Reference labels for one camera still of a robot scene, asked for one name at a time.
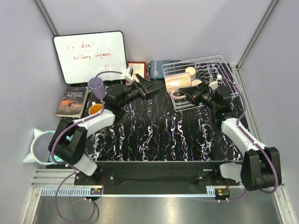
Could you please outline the pink cup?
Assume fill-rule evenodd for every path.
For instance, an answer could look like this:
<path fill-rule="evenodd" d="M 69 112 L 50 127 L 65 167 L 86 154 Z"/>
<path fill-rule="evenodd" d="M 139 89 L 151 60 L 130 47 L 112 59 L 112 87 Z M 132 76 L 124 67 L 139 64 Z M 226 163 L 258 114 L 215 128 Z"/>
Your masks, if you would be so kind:
<path fill-rule="evenodd" d="M 189 72 L 169 75 L 164 78 L 167 93 L 176 100 L 184 99 L 185 95 L 175 96 L 180 88 L 192 86 L 191 75 Z"/>

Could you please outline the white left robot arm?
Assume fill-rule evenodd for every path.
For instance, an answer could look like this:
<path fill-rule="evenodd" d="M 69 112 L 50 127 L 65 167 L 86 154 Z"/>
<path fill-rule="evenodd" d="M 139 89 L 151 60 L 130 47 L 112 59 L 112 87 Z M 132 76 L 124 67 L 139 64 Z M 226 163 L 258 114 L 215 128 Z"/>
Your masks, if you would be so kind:
<path fill-rule="evenodd" d="M 63 119 L 58 124 L 51 139 L 48 150 L 51 156 L 57 156 L 64 162 L 85 174 L 85 180 L 91 184 L 97 184 L 101 179 L 101 173 L 97 171 L 97 164 L 84 153 L 86 139 L 95 132 L 114 125 L 124 115 L 123 107 L 140 98 L 150 100 L 155 97 L 162 85 L 147 81 L 140 75 L 136 76 L 138 82 L 125 88 L 115 84 L 109 87 L 105 97 L 105 109 L 83 119 Z"/>

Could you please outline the cream ribbed cup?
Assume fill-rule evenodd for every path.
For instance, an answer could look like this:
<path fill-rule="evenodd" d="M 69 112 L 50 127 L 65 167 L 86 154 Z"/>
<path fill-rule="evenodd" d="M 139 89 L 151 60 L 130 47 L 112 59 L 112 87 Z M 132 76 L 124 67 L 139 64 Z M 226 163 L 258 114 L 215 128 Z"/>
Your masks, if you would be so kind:
<path fill-rule="evenodd" d="M 197 85 L 199 85 L 201 83 L 202 83 L 201 80 L 198 80 L 198 79 L 192 80 L 192 86 L 197 86 Z"/>

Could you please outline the white patterned mug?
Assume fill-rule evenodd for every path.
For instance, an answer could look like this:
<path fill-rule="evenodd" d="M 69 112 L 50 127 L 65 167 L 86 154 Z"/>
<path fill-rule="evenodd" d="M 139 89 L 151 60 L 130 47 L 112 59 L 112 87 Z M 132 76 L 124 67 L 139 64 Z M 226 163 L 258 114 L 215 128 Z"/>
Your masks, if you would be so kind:
<path fill-rule="evenodd" d="M 100 113 L 103 109 L 103 105 L 100 103 L 96 103 L 96 102 L 92 102 L 92 105 L 90 106 L 89 110 L 88 110 L 88 114 L 91 115 L 95 115 L 97 113 Z"/>

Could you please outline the lavender cup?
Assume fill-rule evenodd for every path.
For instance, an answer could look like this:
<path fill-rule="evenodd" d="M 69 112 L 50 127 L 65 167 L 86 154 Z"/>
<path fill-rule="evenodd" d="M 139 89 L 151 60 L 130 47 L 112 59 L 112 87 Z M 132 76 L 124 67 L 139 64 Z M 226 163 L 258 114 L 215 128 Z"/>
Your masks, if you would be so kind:
<path fill-rule="evenodd" d="M 104 82 L 100 77 L 91 78 L 88 82 L 88 87 L 97 99 L 105 98 L 106 94 L 105 94 Z"/>

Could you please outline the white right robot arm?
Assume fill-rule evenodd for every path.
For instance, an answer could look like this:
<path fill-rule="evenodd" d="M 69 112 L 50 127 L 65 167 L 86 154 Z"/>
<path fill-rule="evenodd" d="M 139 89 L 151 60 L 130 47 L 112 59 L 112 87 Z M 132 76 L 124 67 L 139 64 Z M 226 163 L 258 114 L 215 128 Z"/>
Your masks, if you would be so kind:
<path fill-rule="evenodd" d="M 282 181 L 279 151 L 275 147 L 267 147 L 244 128 L 231 110 L 231 89 L 221 85 L 213 91 L 207 84 L 200 83 L 178 91 L 191 104 L 207 106 L 212 112 L 215 125 L 243 154 L 242 164 L 221 164 L 212 173 L 213 182 L 223 185 L 231 179 L 242 183 L 247 191 L 274 193 Z"/>

